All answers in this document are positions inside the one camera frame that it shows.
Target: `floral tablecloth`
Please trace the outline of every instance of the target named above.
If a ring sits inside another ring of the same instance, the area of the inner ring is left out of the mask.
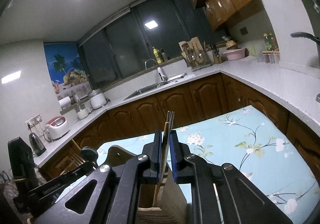
[[[216,165],[232,163],[295,224],[303,223],[320,199],[318,183],[297,150],[252,106],[176,130],[191,153]],[[112,145],[138,155],[153,138],[150,134],[105,143],[98,149],[97,162],[103,164]],[[60,198],[84,178],[66,188]],[[190,185],[180,187],[191,203]]]

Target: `stainless steel sink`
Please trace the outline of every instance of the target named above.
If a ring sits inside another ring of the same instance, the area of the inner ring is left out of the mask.
[[[167,79],[166,81],[159,82],[159,83],[155,83],[155,84],[146,86],[146,87],[144,87],[144,88],[141,88],[141,89],[139,89],[139,90],[136,90],[135,92],[131,93],[128,97],[126,97],[124,100],[130,99],[130,98],[132,98],[132,97],[135,97],[135,96],[140,95],[140,94],[143,94],[143,93],[145,93],[145,92],[154,90],[154,89],[156,89],[156,88],[158,88],[158,87],[161,87],[161,86],[163,86],[163,85],[166,85],[166,84],[168,84],[168,83],[171,83],[171,82],[174,82],[174,81],[176,81],[176,80],[182,79],[182,78],[185,77],[186,75],[187,75],[186,73],[183,73],[183,74],[180,74],[180,75],[171,77],[171,78]]]

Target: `wall mural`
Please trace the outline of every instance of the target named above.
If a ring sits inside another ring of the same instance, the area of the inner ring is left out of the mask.
[[[80,99],[88,95],[91,87],[76,44],[45,44],[44,54],[58,100],[76,94]]]

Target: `black kettle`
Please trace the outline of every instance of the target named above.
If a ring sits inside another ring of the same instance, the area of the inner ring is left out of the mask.
[[[41,142],[40,138],[33,132],[29,135],[29,141],[32,149],[35,151],[37,156],[42,155],[47,150],[47,148],[45,148],[43,143]]]

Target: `metal bolt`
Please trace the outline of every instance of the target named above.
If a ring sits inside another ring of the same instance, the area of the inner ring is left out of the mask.
[[[188,160],[192,160],[192,159],[195,158],[195,156],[196,156],[195,154],[190,154],[190,155],[187,155],[186,158],[187,158]]]
[[[139,160],[139,161],[148,160],[148,156],[147,156],[147,155],[138,155],[138,160]]]
[[[100,169],[101,172],[107,172],[107,171],[110,170],[110,166],[107,165],[107,164],[103,164],[103,165],[100,166],[99,169]]]
[[[224,163],[224,164],[222,165],[222,167],[223,167],[223,169],[225,169],[225,170],[227,170],[227,171],[230,171],[230,170],[233,169],[233,165],[230,164],[230,163]]]

